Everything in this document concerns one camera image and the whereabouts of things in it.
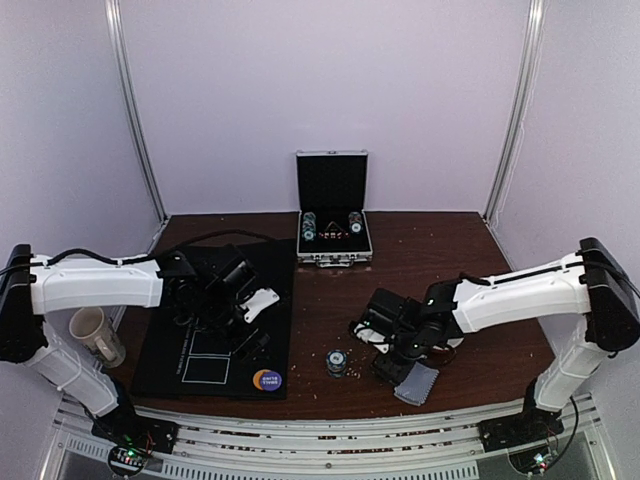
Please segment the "orange big blind button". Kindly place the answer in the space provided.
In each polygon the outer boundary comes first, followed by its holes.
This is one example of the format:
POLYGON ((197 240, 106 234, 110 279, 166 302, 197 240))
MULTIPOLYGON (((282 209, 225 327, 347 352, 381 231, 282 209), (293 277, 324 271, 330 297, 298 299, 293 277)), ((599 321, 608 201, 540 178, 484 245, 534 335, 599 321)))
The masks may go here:
POLYGON ((263 386, 261 383, 262 376, 264 374, 264 370, 259 370, 253 375, 253 385, 256 389, 263 391, 263 386))

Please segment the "black poker mat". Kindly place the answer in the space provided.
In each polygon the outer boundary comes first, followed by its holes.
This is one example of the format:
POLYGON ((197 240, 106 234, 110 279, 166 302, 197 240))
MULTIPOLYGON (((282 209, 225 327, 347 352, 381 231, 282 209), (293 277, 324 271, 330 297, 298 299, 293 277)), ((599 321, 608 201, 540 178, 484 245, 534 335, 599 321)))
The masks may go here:
MULTIPOLYGON (((136 363, 130 387, 133 395, 148 398, 286 398, 295 242, 285 239, 233 246, 256 268, 257 286, 271 288, 280 296, 280 301, 263 311, 255 322, 258 331, 270 336, 265 350, 253 358, 232 358, 235 345, 191 327, 175 325, 171 311, 160 305, 151 314, 136 363), (278 372, 283 379, 282 386, 274 392, 256 389, 252 379, 259 370, 278 372)), ((174 250, 185 248, 188 256, 203 258, 221 247, 186 245, 174 250)))

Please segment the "purple small blind button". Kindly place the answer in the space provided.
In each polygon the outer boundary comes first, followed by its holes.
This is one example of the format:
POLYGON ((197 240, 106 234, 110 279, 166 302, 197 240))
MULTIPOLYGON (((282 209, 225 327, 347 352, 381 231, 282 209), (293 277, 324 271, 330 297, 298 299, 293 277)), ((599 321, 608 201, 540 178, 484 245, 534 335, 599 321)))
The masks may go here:
POLYGON ((264 370, 261 383, 263 386, 263 391, 274 392, 282 386, 283 379, 282 376, 276 371, 264 370))

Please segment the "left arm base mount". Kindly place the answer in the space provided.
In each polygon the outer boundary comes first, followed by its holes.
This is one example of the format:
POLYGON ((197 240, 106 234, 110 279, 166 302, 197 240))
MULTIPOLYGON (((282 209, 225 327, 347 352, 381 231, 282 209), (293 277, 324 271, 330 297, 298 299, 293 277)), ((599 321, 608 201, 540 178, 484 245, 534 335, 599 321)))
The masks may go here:
POLYGON ((173 452, 178 430, 175 422, 137 416, 119 426, 96 419, 91 433, 114 444, 107 454, 110 470, 120 477, 132 477, 149 466, 156 453, 173 452))

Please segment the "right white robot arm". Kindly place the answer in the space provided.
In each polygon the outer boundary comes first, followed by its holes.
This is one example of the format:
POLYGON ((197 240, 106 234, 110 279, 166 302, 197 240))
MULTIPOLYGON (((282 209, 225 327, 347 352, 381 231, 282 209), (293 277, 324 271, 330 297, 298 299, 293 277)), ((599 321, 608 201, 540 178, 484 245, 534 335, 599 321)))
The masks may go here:
POLYGON ((556 261, 507 274, 430 285, 422 301, 378 288, 351 334, 374 346, 373 370, 418 396, 430 385, 423 370, 435 350, 457 346, 466 335, 506 323, 579 314, 570 341, 527 387, 522 412, 507 424, 519 440, 535 440, 555 421, 574 391, 607 357, 639 340, 639 293, 624 269, 596 238, 556 261))

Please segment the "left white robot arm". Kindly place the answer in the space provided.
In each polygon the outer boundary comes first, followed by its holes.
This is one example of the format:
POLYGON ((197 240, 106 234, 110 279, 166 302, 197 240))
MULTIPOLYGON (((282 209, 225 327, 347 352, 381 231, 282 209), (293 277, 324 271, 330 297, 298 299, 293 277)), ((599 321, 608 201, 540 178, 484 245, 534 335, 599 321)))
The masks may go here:
POLYGON ((280 297, 257 288, 257 272, 237 250, 207 273, 178 250, 111 259, 85 249, 56 256, 16 246, 1 271, 1 359, 36 370, 74 397, 123 444, 137 442, 144 424, 115 381, 82 360, 55 330, 51 312, 106 306, 177 309, 207 332, 247 336, 248 327, 280 297))

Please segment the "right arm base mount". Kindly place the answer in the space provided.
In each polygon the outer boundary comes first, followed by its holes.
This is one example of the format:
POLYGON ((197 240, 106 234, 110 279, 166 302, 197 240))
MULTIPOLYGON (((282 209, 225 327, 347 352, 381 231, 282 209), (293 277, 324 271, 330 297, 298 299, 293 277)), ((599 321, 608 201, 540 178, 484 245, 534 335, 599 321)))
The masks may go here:
POLYGON ((558 435, 564 425, 554 414, 514 414, 478 424, 486 453, 506 450, 510 465, 520 474, 544 474, 558 454, 558 435))

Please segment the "poker chip stack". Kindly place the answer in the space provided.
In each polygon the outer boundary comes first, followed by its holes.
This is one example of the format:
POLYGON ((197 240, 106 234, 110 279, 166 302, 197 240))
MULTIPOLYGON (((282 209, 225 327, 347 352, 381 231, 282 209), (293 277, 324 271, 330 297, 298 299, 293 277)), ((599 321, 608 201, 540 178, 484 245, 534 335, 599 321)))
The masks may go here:
POLYGON ((326 369, 334 378, 342 377, 346 372, 347 354, 342 350, 332 350, 326 356, 326 369))

